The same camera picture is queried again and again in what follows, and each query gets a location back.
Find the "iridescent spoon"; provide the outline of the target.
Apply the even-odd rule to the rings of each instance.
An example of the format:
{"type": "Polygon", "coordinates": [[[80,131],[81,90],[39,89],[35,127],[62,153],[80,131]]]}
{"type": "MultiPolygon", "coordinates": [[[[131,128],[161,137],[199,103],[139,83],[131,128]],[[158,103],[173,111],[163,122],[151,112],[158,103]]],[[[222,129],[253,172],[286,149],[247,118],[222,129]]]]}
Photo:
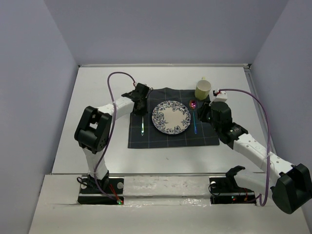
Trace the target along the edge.
{"type": "Polygon", "coordinates": [[[196,106],[197,106],[196,101],[193,100],[193,99],[190,100],[189,106],[190,106],[190,108],[192,109],[192,112],[193,112],[194,133],[197,134],[197,126],[196,126],[196,119],[195,119],[195,109],[196,109],[196,106]]]}

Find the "pale yellow paper cup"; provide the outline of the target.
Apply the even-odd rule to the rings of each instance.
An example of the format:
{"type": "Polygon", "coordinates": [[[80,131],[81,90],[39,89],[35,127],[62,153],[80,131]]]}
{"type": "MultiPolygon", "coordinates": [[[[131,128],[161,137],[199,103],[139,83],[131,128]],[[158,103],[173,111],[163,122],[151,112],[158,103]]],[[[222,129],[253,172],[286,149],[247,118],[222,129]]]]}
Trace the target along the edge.
{"type": "Polygon", "coordinates": [[[199,80],[196,84],[195,98],[200,101],[206,99],[210,93],[211,88],[211,83],[206,80],[205,77],[202,77],[201,80],[199,80]]]}

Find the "iridescent fork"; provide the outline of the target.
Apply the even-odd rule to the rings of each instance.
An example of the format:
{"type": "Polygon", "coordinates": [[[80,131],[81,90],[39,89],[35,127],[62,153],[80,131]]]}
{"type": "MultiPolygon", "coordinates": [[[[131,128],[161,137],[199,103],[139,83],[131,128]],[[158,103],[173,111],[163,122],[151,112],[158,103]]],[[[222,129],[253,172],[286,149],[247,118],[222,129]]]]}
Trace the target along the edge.
{"type": "Polygon", "coordinates": [[[141,118],[141,136],[144,135],[144,116],[141,118]]]}

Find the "blue floral plate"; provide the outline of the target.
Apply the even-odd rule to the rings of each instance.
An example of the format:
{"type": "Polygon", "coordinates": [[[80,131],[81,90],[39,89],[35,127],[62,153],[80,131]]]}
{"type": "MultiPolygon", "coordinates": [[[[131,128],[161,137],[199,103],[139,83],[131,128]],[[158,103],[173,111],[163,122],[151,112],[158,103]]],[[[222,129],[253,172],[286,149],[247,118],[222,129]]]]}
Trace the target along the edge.
{"type": "Polygon", "coordinates": [[[152,123],[162,133],[177,135],[184,132],[191,124],[189,109],[181,102],[163,101],[152,111],[152,123]]]}

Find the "dark checked cloth napkin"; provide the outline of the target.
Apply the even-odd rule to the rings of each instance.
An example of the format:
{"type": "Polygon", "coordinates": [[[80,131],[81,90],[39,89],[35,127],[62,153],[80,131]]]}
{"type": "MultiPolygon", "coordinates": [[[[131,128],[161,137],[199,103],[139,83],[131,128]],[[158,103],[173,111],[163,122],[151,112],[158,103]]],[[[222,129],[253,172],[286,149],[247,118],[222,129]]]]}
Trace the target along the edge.
{"type": "Polygon", "coordinates": [[[144,135],[141,136],[141,116],[130,114],[130,126],[128,137],[128,148],[151,149],[151,148],[173,148],[193,146],[218,146],[219,138],[212,126],[200,122],[195,111],[197,134],[194,133],[193,112],[191,124],[183,132],[177,135],[168,135],[160,132],[152,123],[152,111],[161,102],[174,100],[183,103],[189,108],[190,100],[195,99],[194,90],[176,90],[171,88],[155,89],[148,97],[148,114],[144,116],[144,135]]]}

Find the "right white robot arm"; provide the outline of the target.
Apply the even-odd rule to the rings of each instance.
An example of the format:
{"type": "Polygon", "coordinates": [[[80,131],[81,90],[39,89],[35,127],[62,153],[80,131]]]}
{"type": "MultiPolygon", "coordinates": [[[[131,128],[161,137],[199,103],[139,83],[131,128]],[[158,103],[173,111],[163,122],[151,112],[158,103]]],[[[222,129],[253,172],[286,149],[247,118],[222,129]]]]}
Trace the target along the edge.
{"type": "Polygon", "coordinates": [[[294,165],[261,145],[242,126],[233,122],[227,103],[205,102],[197,110],[198,119],[211,124],[219,140],[242,154],[259,169],[264,177],[250,175],[244,167],[236,166],[227,172],[224,185],[229,191],[248,188],[273,200],[283,212],[292,214],[312,198],[312,180],[309,169],[294,165]]]}

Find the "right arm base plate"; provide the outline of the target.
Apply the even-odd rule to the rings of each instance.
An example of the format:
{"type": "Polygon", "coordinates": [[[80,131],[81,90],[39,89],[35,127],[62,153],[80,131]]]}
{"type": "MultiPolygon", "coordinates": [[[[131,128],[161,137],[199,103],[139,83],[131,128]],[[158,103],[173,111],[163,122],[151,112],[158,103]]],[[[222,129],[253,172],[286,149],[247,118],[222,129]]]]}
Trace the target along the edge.
{"type": "Polygon", "coordinates": [[[254,191],[239,187],[235,181],[238,172],[244,170],[242,166],[231,168],[223,177],[209,178],[208,191],[212,205],[218,204],[256,204],[254,191]]]}

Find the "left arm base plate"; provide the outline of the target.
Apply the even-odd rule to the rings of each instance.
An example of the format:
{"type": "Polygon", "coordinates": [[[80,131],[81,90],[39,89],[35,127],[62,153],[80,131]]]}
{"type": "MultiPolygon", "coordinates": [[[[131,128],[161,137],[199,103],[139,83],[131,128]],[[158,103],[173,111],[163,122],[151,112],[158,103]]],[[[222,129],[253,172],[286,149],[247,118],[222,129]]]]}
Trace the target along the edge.
{"type": "Polygon", "coordinates": [[[95,180],[88,176],[77,177],[80,185],[77,202],[81,205],[123,205],[124,178],[110,177],[103,185],[102,192],[98,189],[95,180]]]}

